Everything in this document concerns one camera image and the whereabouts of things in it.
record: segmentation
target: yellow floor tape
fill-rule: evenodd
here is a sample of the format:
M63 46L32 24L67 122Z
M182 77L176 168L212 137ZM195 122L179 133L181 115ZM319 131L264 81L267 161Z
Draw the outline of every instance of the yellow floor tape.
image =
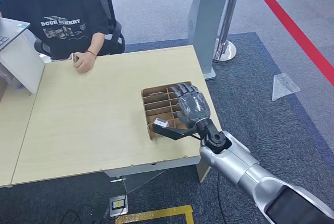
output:
M192 218L192 208L190 205L119 216L118 218L116 219L115 224L130 223L130 222L136 222L142 220L152 220L152 219L157 219L161 217L183 215L183 214L185 215L185 221L187 224L194 224L194 219Z

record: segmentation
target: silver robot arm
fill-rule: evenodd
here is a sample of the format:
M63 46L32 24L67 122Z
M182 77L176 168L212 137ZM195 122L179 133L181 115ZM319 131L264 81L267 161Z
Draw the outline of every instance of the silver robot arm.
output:
M156 119L154 132L174 140L185 136L200 139L202 159L244 190L270 223L334 224L334 211L325 203L262 168L249 149L231 134L218 131L210 119L210 108L204 96L196 87L177 85L180 91L176 87L170 89L182 109L177 117L188 129L169 128L167 121Z
M334 223L334 211L299 186L282 181L259 165L246 146L222 131L231 146L215 154L202 143L201 156L231 183L243 189L272 224Z

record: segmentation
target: blue carpet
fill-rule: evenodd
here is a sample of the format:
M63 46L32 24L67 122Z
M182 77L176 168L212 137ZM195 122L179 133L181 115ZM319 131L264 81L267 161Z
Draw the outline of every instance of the blue carpet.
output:
M227 130L247 145L261 164L284 180L309 190L334 208L333 154L295 95L271 101L273 75L280 73L255 33L229 36L237 55L213 64L216 79L207 82L218 117ZM127 46L127 51L187 44L186 40ZM217 173L211 170L199 184L195 166L167 170L128 196L130 213L190 204L195 223L221 224L216 196ZM220 181L228 223L266 223L239 188ZM121 193L104 173L0 188L0 223L59 223L67 209L84 219L93 207L106 205ZM73 222L69 216L66 223ZM107 218L103 223L114 223ZM185 223L183 216L140 224Z

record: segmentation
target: woman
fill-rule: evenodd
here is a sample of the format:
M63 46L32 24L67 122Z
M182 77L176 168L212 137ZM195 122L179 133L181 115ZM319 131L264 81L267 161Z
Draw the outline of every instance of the woman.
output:
M75 67L81 73L91 69L103 46L108 19L100 0L0 0L2 16L29 22L29 30L48 45L53 60L75 53Z

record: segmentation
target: light wood tabletop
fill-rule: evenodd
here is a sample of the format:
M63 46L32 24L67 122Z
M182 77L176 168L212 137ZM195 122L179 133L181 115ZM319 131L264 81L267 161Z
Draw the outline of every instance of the light wood tabletop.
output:
M217 116L192 46L98 57L79 74L47 64L13 184L199 155L199 141L150 140L141 91L191 81Z
M0 186L11 184L34 100L25 88L9 87L0 98Z

